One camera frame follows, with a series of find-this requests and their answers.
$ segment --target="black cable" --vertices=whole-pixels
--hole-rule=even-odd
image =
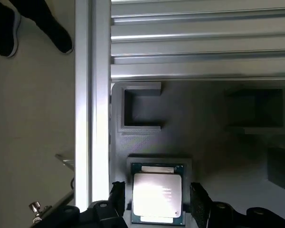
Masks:
[[[75,178],[73,178],[73,179],[71,180],[71,189],[74,189],[74,180],[75,180]]]

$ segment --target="black shoe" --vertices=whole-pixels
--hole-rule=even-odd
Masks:
[[[21,15],[6,7],[0,15],[0,55],[12,57],[18,49],[17,30]]]
[[[70,54],[73,51],[74,46],[69,33],[52,15],[35,23],[63,54]]]

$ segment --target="screw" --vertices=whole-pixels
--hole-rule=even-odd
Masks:
[[[33,223],[36,224],[36,223],[39,223],[40,221],[42,221],[42,219],[40,217],[35,217],[33,219]]]
[[[34,213],[39,213],[40,211],[40,208],[41,208],[41,205],[38,201],[36,202],[33,202],[31,203],[29,206],[28,206]]]

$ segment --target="metal frame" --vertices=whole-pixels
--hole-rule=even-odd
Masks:
[[[109,195],[110,4],[76,1],[75,205],[81,211]]]
[[[90,166],[90,15],[89,0],[75,1],[75,205],[86,210],[91,199]]]
[[[285,0],[112,0],[111,79],[285,78]]]

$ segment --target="gray floor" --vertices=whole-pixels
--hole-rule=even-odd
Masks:
[[[74,1],[47,3],[74,37]],[[52,205],[70,190],[73,173],[54,155],[73,147],[74,53],[22,18],[16,56],[0,57],[0,228],[29,227],[29,203]]]

